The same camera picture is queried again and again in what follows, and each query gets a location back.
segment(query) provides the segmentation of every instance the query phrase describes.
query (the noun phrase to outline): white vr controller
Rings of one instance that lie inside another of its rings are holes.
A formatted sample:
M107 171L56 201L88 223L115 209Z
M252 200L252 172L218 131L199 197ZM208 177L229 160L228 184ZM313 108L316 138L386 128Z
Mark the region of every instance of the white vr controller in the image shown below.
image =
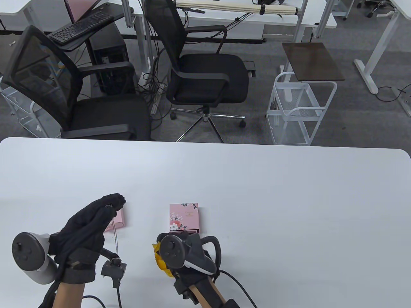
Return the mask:
M12 244L17 266L41 285L52 283L57 273L57 264L48 255L49 239L49 234L22 232L14 238Z

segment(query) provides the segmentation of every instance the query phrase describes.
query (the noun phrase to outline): computer tower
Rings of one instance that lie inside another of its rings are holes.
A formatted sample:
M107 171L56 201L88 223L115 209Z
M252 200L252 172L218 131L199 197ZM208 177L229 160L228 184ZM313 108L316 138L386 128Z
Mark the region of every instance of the computer tower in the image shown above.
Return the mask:
M91 49L97 64L108 64L129 61L126 44L115 23L111 23L90 37ZM136 93L134 79L129 73L121 71L104 72L97 75L100 91L107 95L121 94L125 83L124 93Z

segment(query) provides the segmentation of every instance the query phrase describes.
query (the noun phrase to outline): mesh backrest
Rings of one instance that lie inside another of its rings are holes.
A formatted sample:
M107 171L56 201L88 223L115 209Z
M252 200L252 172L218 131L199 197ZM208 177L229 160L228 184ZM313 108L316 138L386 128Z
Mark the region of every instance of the mesh backrest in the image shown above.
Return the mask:
M178 69L186 34L175 4L171 0L145 0L144 12L163 43L171 65Z
M73 62L42 32L26 28L5 73L5 83L44 108L67 129L82 87Z

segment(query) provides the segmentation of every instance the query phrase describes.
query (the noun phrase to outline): chrome chair leg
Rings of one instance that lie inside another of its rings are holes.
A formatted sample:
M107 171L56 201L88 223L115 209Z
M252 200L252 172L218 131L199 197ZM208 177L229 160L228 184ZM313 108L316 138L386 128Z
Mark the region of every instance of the chrome chair leg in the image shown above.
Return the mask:
M217 127L215 127L214 122L212 121L210 115L207 117L207 120L210 123L211 127L213 128L214 132L217 134L217 137L220 139L221 143L224 143L224 140L223 140L223 138L221 138L221 135L218 132Z
M186 113L197 113L195 110L186 110L186 109L178 109L178 108L171 108L171 111L179 111L179 112L186 112Z
M186 130L184 134L182 134L182 136L176 140L176 142L180 142L185 136L187 136L190 130L192 130L198 123L200 123L202 119L203 119L203 115L201 115L201 117L199 117L199 119L193 125L191 125L190 128Z
M171 108L171 111L178 111L178 112L185 112L185 113L197 113L195 110L187 110L187 109L179 109L179 108ZM226 119L241 119L244 120L245 117L242 115L223 115L221 113L211 113L213 117L220 117L220 118L226 118Z
M213 117L222 117L225 119L245 119L245 116L243 115L222 115L221 113L212 113L211 114Z

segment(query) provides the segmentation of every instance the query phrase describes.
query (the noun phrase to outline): yellow tape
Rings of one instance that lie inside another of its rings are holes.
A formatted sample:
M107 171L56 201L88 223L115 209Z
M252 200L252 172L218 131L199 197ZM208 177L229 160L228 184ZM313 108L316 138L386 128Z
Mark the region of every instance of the yellow tape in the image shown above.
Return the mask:
M160 250L160 242L157 244L152 244L154 248L154 256L155 256L155 261L157 263L157 266L160 268L160 270L164 271L167 276L169 277L174 277L171 271L167 268L166 263L163 261L161 258L160 254L158 253Z

